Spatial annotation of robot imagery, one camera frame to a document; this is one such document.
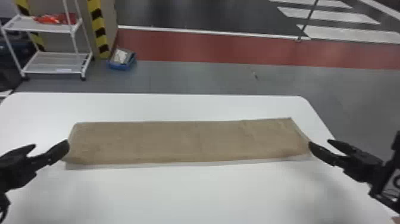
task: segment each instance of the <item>beige towel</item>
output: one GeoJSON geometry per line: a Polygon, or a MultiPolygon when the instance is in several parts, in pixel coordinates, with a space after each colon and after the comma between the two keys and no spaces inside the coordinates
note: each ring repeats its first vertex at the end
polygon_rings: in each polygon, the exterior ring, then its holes
{"type": "Polygon", "coordinates": [[[63,158],[75,164],[212,162],[308,154],[292,119],[77,123],[63,158]]]}

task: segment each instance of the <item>white floor marking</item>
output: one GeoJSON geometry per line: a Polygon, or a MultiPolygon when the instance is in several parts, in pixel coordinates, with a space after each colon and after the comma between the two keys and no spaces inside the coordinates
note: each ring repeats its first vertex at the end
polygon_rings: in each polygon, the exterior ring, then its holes
{"type": "MultiPolygon", "coordinates": [[[[308,14],[310,13],[310,10],[303,10],[299,8],[278,7],[278,9],[281,12],[283,12],[287,17],[307,18],[308,14]]],[[[378,21],[373,20],[372,18],[364,14],[358,14],[358,13],[337,13],[332,11],[315,10],[311,18],[317,20],[379,24],[378,21]]]]}
{"type": "Polygon", "coordinates": [[[360,2],[363,2],[373,8],[376,8],[377,10],[386,13],[387,15],[390,15],[394,18],[397,18],[398,20],[400,20],[400,13],[397,12],[394,9],[391,9],[385,5],[382,5],[379,2],[373,1],[373,0],[359,0],[360,2]]]}
{"type": "MultiPolygon", "coordinates": [[[[271,2],[286,2],[286,3],[294,3],[294,4],[305,4],[305,5],[314,5],[315,0],[270,0],[271,2]]],[[[335,0],[320,0],[318,2],[319,6],[328,6],[328,7],[339,7],[339,8],[351,8],[351,6],[335,0]]]]}
{"type": "MultiPolygon", "coordinates": [[[[174,28],[125,26],[125,25],[118,25],[118,28],[127,30],[147,30],[147,31],[162,31],[162,32],[174,32],[174,33],[199,33],[199,34],[210,34],[210,35],[249,36],[255,38],[297,39],[297,36],[292,36],[292,35],[275,35],[275,34],[262,34],[262,33],[239,33],[239,32],[222,32],[213,30],[174,29],[174,28]]],[[[302,37],[302,40],[310,40],[310,38],[304,36],[302,37]]]]}
{"type": "Polygon", "coordinates": [[[305,33],[311,38],[330,39],[338,41],[357,41],[375,43],[400,43],[400,34],[380,30],[344,29],[324,26],[307,26],[305,33]]]}
{"type": "Polygon", "coordinates": [[[7,97],[11,92],[12,92],[11,90],[1,91],[0,92],[0,98],[7,97]]]}

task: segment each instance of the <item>gray floor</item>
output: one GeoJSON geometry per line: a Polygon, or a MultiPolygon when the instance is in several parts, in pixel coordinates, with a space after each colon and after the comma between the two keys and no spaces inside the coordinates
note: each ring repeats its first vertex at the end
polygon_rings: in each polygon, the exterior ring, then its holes
{"type": "Polygon", "coordinates": [[[300,95],[337,139],[384,160],[400,129],[399,71],[139,61],[124,72],[96,61],[87,76],[34,76],[17,91],[300,95]]]}

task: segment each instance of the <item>red floor stripe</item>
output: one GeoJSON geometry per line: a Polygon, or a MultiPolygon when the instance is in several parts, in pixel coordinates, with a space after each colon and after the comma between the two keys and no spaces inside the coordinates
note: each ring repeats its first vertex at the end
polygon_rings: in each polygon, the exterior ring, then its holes
{"type": "Polygon", "coordinates": [[[120,29],[138,60],[400,69],[400,45],[303,41],[120,29]]]}

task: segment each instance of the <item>white metal shelf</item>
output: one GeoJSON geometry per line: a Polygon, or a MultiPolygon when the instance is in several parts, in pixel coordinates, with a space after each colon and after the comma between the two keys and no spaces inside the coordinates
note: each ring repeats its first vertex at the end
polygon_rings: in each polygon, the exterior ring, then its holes
{"type": "Polygon", "coordinates": [[[86,71],[91,58],[91,52],[79,53],[78,59],[75,53],[38,51],[22,71],[25,73],[42,74],[80,74],[86,71]]]}
{"type": "Polygon", "coordinates": [[[5,30],[44,32],[44,33],[75,33],[82,24],[82,18],[76,24],[43,24],[33,20],[31,16],[16,15],[3,28],[5,30]]]}
{"type": "Polygon", "coordinates": [[[34,17],[21,15],[17,10],[17,15],[13,17],[4,26],[0,23],[1,34],[4,36],[4,40],[7,43],[7,47],[10,50],[11,56],[15,61],[18,70],[20,71],[21,77],[24,80],[28,80],[29,77],[26,73],[47,73],[47,74],[80,74],[82,81],[86,80],[86,69],[93,57],[92,47],[90,46],[89,37],[86,32],[85,24],[82,20],[82,14],[80,12],[78,0],[74,0],[78,19],[76,24],[71,24],[70,14],[68,12],[67,0],[61,0],[65,9],[65,17],[68,24],[42,24],[34,21],[34,17]],[[90,52],[79,53],[78,47],[75,40],[75,33],[82,26],[83,34],[85,35],[87,47],[90,52]],[[38,45],[34,43],[37,52],[29,60],[24,68],[21,68],[21,64],[13,50],[10,40],[7,37],[7,31],[23,31],[27,32],[32,38],[30,32],[42,32],[42,33],[67,33],[71,36],[71,41],[74,46],[74,53],[60,53],[60,52],[42,52],[38,45]]]}

